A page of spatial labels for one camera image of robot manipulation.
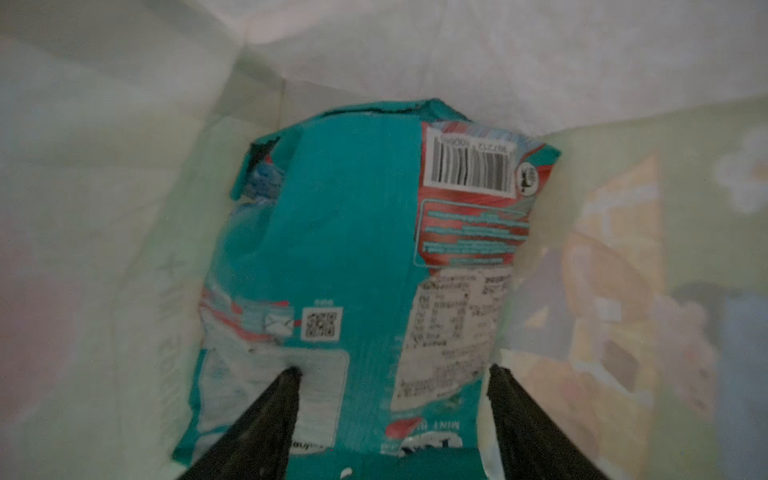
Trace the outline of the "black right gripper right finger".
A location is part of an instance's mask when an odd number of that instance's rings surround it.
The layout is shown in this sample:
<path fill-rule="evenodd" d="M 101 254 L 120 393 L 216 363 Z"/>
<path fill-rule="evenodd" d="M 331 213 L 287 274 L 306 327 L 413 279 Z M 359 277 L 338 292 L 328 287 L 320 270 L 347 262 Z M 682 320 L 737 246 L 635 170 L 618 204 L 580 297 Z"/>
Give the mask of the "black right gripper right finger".
<path fill-rule="evenodd" d="M 509 369 L 490 366 L 487 397 L 506 479 L 607 479 Z"/>

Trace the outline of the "white paper shopping bag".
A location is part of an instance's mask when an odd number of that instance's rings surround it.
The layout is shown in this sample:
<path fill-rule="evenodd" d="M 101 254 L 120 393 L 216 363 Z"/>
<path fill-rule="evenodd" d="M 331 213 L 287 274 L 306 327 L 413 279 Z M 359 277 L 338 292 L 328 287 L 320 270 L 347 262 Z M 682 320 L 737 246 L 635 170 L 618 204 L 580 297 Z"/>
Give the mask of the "white paper shopping bag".
<path fill-rule="evenodd" d="M 489 369 L 607 479 L 767 475 L 763 1 L 5 1 L 1 475 L 180 479 L 251 144 L 437 99 L 559 152 Z"/>

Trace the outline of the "teal mint candy bag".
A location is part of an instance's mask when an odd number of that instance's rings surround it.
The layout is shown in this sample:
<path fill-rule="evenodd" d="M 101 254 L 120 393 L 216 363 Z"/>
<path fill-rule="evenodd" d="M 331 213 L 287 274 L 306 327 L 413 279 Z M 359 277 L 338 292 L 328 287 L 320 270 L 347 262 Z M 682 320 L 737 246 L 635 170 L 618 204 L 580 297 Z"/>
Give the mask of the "teal mint candy bag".
<path fill-rule="evenodd" d="M 516 251 L 558 150 L 437 99 L 255 140 L 205 276 L 173 457 L 186 471 L 285 369 L 285 479 L 482 479 L 477 413 Z"/>

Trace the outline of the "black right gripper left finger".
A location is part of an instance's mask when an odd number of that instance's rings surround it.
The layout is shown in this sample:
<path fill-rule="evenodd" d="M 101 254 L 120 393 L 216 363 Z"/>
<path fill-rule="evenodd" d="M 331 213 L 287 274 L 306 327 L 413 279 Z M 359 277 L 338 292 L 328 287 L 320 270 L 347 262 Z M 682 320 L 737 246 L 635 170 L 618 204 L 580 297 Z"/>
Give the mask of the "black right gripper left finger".
<path fill-rule="evenodd" d="M 283 480 L 299 406 L 301 370 L 283 370 L 180 480 Z"/>

